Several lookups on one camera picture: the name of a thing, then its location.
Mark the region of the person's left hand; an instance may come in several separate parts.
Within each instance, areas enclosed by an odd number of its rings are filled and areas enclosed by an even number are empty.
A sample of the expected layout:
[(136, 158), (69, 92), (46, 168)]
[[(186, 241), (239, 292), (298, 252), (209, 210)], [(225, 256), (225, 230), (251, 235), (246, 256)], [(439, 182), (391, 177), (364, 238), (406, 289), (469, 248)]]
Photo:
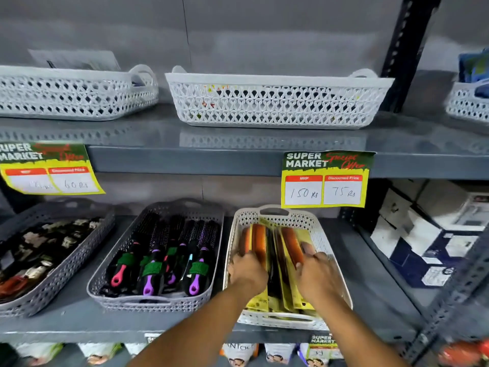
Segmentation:
[(260, 294), (267, 286), (268, 274), (262, 266), (244, 260), (228, 268), (231, 286), (240, 289), (248, 299)]

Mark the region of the white lattice basket with combs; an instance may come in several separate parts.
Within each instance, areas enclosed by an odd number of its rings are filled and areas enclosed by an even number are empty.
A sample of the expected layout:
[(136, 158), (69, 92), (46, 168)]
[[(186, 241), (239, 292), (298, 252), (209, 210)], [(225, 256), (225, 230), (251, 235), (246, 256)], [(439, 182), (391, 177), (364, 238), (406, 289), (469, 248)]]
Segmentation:
[[(237, 210), (230, 229), (226, 262), (224, 266), (225, 270), (227, 270), (233, 254), (238, 250), (242, 231), (252, 224), (258, 223), (263, 223), (269, 227), (281, 226), (307, 230), (312, 239), (311, 244), (314, 248), (320, 252), (326, 253), (336, 265), (338, 275), (341, 278), (340, 288), (342, 290), (342, 297), (350, 309), (354, 308), (345, 278), (329, 241), (330, 235), (326, 233), (325, 229), (321, 226), (319, 219), (314, 214), (304, 210), (281, 209), (278, 205), (272, 204)], [(243, 310), (237, 323), (272, 329), (298, 329), (316, 332), (329, 331), (327, 324), (320, 317), (287, 312)]]

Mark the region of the pile of hair clips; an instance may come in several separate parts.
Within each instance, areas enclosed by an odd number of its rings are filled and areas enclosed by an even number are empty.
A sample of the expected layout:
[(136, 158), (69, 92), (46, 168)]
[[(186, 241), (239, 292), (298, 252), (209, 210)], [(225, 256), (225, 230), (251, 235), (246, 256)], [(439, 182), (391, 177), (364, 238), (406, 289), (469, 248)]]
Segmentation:
[(95, 217), (39, 223), (0, 240), (0, 304), (32, 290), (103, 221)]

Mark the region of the orange comb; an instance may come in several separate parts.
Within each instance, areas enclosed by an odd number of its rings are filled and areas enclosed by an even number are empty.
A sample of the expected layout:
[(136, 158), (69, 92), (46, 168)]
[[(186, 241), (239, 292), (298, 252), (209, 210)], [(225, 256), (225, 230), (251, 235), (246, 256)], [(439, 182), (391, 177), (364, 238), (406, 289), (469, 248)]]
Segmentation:
[[(254, 252), (260, 265), (268, 274), (268, 259), (267, 259), (267, 228), (263, 224), (251, 224), (242, 231), (240, 248), (244, 253)], [(268, 292), (267, 286), (258, 295), (254, 296), (246, 306), (247, 310), (254, 312), (268, 312)]]
[(296, 278), (297, 264), (303, 264), (306, 256), (316, 253), (309, 231), (301, 228), (278, 227), (277, 232), (279, 249), (284, 257), (281, 261), (285, 264), (286, 283), (290, 290), (292, 307), (294, 311), (310, 313), (315, 309), (300, 294)]

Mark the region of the person's right hand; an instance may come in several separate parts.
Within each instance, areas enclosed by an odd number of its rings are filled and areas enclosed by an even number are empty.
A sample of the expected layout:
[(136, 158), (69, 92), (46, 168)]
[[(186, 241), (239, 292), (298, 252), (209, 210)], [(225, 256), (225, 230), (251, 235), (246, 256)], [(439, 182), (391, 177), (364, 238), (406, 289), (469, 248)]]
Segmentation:
[(342, 300), (342, 289), (336, 264), (296, 269), (297, 287), (303, 298), (315, 309), (332, 300)]

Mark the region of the row of printed sachet packets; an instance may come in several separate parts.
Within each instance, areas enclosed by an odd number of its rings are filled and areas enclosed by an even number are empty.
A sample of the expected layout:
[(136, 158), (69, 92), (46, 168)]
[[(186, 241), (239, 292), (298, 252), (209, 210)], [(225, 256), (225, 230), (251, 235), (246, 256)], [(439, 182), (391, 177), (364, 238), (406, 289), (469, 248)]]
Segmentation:
[[(17, 360), (3, 367), (126, 367), (144, 344), (19, 344)], [(308, 344), (224, 344), (215, 367), (316, 367), (306, 361)], [(322, 367), (347, 367), (344, 359)]]

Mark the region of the person's right forearm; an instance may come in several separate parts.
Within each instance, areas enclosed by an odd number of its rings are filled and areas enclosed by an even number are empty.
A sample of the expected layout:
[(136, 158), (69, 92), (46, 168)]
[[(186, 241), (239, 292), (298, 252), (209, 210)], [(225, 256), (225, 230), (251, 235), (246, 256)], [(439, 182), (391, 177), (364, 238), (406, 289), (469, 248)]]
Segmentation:
[(308, 301), (327, 324), (348, 367), (411, 367), (337, 293), (313, 292)]

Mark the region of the grey metal shelf board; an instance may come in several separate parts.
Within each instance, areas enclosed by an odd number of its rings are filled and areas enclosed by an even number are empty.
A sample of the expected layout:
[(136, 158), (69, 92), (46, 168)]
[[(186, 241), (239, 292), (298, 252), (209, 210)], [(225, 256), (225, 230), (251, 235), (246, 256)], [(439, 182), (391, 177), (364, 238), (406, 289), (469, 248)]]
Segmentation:
[[(135, 216), (117, 216), (115, 229), (95, 256), (38, 314), (0, 319), (0, 342), (141, 343), (190, 312), (113, 311), (87, 293), (87, 284)], [(384, 341), (409, 342), (425, 320), (358, 232), (338, 218), (319, 219), (351, 295), (353, 310)]]
[(106, 122), (0, 118), (0, 141), (84, 143), (97, 172), (278, 177), (286, 151), (376, 152), (372, 178), (489, 180), (489, 127), (380, 112), (364, 129), (195, 127), (160, 104)]

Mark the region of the white lattice basket, blue items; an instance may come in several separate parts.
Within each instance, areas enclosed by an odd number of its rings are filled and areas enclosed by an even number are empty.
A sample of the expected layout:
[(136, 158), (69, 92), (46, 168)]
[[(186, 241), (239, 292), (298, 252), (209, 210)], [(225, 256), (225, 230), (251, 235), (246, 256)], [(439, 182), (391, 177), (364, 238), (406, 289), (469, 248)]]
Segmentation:
[(475, 83), (453, 82), (444, 109), (450, 117), (489, 125), (489, 78)]

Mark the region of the white lattice basket with leaflet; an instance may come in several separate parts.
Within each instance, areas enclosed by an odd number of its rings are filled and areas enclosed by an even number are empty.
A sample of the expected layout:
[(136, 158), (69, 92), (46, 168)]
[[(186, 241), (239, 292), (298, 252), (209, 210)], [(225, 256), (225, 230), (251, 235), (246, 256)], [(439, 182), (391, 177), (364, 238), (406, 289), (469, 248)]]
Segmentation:
[(110, 121), (157, 104), (150, 67), (128, 72), (0, 65), (0, 117)]

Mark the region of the person's left forearm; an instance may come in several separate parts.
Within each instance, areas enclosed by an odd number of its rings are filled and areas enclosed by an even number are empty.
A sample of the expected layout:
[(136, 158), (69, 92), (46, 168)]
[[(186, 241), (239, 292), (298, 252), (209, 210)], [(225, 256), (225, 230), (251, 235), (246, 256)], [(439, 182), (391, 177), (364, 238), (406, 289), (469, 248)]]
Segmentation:
[(241, 312), (266, 283), (241, 278), (166, 330), (126, 367), (210, 367)]

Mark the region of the pile of white blue boxes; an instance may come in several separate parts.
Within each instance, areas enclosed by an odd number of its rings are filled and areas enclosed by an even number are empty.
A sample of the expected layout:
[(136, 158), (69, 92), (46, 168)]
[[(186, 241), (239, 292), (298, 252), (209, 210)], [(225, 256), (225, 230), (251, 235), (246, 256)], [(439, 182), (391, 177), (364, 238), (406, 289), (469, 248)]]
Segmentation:
[(489, 226), (489, 184), (392, 179), (370, 238), (412, 288), (443, 287)]

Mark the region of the bunch of round hair brushes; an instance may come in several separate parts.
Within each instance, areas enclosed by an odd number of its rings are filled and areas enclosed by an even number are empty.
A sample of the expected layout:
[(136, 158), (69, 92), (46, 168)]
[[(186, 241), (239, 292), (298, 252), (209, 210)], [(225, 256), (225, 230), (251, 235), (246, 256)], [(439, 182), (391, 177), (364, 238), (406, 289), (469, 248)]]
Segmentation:
[(210, 287), (221, 225), (147, 213), (106, 270), (102, 296), (201, 295)]

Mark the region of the black perforated rack post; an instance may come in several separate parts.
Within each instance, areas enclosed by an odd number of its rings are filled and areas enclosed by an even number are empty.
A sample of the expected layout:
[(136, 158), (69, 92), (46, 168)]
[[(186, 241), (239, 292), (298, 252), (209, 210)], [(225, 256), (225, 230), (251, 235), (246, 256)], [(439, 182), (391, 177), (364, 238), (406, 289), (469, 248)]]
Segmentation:
[(381, 77), (393, 78), (380, 110), (401, 111), (422, 56), (431, 18), (442, 0), (402, 0), (382, 66)]

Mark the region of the blue packed items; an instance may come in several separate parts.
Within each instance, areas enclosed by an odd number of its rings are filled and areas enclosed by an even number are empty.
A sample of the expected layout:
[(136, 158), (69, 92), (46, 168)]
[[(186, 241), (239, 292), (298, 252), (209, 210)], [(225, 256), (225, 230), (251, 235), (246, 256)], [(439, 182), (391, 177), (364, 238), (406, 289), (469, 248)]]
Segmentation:
[(458, 82), (489, 85), (489, 47), (458, 55)]

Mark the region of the stack of comb packets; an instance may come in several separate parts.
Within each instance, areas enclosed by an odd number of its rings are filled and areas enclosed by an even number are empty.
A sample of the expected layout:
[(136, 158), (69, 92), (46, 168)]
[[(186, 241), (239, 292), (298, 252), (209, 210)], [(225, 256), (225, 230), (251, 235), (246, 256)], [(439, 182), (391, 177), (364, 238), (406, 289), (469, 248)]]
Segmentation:
[[(269, 312), (287, 312), (294, 314), (307, 314), (309, 316), (316, 316), (316, 311), (306, 313), (304, 311), (294, 311), (291, 304), (291, 294), (286, 283), (285, 264), (281, 261), (283, 259), (283, 253), (279, 249), (279, 238), (277, 228), (280, 226), (267, 228), (267, 259), (268, 259), (268, 305)], [(239, 242), (240, 253), (244, 254), (243, 249), (240, 248), (241, 238)]]

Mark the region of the yellow green price tag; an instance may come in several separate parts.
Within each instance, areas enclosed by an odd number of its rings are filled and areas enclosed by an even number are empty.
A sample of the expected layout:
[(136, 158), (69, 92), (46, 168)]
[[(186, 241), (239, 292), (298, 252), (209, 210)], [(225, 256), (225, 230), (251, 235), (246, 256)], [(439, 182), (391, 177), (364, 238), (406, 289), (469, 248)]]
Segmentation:
[(312, 335), (306, 349), (308, 364), (322, 367), (331, 361), (342, 359), (344, 356), (332, 335)]
[(25, 195), (103, 195), (80, 143), (0, 142), (0, 176)]
[(364, 208), (376, 152), (285, 152), (281, 208)]

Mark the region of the red packed item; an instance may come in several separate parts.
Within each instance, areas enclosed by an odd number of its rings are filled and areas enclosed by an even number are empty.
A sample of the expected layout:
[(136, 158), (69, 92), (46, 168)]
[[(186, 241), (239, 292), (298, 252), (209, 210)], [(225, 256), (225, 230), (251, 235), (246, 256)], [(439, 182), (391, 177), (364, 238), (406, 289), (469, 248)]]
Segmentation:
[(489, 338), (444, 345), (437, 356), (440, 367), (489, 367)]

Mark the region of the grey lattice basket with brushes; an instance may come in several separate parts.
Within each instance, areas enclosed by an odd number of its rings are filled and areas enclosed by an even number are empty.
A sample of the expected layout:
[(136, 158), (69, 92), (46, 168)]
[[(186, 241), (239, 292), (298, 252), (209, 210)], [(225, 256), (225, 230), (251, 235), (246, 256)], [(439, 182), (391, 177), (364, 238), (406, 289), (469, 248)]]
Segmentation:
[(216, 264), (220, 255), (222, 233), (217, 236), (214, 247), (215, 263), (211, 270), (211, 277), (202, 294), (196, 296), (184, 296), (182, 292), (169, 296), (144, 296), (121, 295), (109, 297), (102, 295), (100, 291), (106, 281), (106, 272), (109, 265), (119, 251), (128, 249), (132, 242), (132, 235), (142, 225), (143, 220), (150, 214), (156, 213), (162, 218), (181, 214), (185, 218), (193, 220), (215, 221), (222, 228), (224, 220), (224, 208), (218, 203), (198, 201), (192, 198), (181, 198), (171, 202), (156, 202), (145, 207), (131, 222), (122, 236), (106, 255), (92, 275), (87, 292), (96, 302), (107, 310), (124, 310), (130, 312), (146, 313), (191, 313), (201, 308), (211, 298), (213, 285), (216, 278)]

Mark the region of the grey lattice basket with clips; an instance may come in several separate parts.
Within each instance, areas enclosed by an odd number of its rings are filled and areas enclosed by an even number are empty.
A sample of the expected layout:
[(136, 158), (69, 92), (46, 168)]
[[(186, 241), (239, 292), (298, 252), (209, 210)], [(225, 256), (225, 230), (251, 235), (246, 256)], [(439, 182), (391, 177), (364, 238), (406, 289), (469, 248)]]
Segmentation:
[(104, 221), (47, 277), (25, 295), (0, 304), (0, 318), (27, 318), (44, 309), (88, 260), (115, 224), (114, 207), (85, 198), (57, 199), (39, 203), (0, 222), (0, 240), (39, 223), (102, 217)]

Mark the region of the grey perforated rack post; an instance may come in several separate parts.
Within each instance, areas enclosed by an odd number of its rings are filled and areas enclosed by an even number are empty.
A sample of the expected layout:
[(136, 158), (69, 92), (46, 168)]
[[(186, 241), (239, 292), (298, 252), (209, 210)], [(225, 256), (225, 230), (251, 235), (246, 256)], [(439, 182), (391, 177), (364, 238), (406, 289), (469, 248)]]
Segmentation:
[(452, 274), (428, 308), (427, 322), (416, 338), (401, 352), (401, 356), (415, 365), (448, 328), (457, 308), (470, 298), (480, 283), (489, 275), (489, 226), (484, 229), (461, 265)]

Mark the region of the white lattice plastic basket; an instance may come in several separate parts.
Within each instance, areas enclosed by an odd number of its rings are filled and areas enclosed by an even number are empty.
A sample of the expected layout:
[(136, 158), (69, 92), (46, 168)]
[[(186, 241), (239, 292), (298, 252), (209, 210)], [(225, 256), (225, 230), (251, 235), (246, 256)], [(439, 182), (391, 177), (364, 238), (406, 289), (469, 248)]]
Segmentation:
[(191, 126), (362, 129), (374, 120), (394, 78), (364, 68), (347, 77), (165, 74), (178, 118)]

